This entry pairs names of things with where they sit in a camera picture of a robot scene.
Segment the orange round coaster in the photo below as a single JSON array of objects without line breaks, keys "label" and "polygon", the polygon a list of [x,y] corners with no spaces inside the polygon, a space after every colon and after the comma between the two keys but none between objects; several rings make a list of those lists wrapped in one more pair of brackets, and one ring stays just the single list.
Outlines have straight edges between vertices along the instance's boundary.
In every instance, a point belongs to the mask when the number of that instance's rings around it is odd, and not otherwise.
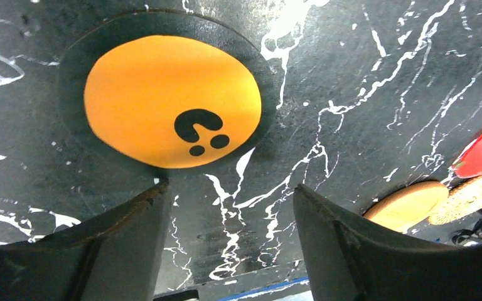
[{"label": "orange round coaster", "polygon": [[253,136],[263,112],[255,77],[240,60],[179,36],[147,36],[102,55],[83,101],[100,140],[162,169],[229,155]]}]

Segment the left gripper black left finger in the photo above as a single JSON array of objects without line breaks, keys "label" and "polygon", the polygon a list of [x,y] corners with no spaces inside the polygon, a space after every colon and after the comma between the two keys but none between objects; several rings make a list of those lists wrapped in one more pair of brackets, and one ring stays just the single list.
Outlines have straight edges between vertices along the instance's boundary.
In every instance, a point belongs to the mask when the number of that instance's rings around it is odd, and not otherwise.
[{"label": "left gripper black left finger", "polygon": [[151,300],[171,200],[157,184],[35,243],[0,246],[0,300]]}]

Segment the woven rattan coaster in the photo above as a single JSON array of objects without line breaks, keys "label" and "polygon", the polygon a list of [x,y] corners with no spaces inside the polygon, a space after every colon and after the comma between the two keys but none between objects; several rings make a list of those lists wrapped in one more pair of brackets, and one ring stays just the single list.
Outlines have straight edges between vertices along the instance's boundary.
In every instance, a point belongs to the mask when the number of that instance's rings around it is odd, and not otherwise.
[{"label": "woven rattan coaster", "polygon": [[474,177],[450,190],[447,200],[439,203],[430,213],[428,222],[447,224],[482,209],[482,175]]}]

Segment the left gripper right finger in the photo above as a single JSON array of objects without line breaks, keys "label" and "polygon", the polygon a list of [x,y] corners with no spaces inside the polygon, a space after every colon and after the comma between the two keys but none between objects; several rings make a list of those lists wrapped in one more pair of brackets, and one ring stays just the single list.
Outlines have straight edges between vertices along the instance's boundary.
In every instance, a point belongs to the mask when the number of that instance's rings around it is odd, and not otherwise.
[{"label": "left gripper right finger", "polygon": [[482,300],[482,244],[403,235],[305,185],[293,208],[315,300]]}]

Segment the smooth wooden coaster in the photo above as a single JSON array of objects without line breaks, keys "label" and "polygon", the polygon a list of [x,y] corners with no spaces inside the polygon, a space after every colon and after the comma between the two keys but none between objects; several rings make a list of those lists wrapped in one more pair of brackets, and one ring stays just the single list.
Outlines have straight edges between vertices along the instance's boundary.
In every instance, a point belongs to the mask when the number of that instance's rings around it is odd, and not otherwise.
[{"label": "smooth wooden coaster", "polygon": [[405,233],[426,219],[448,196],[449,190],[441,182],[419,182],[380,200],[363,217],[390,230]]}]

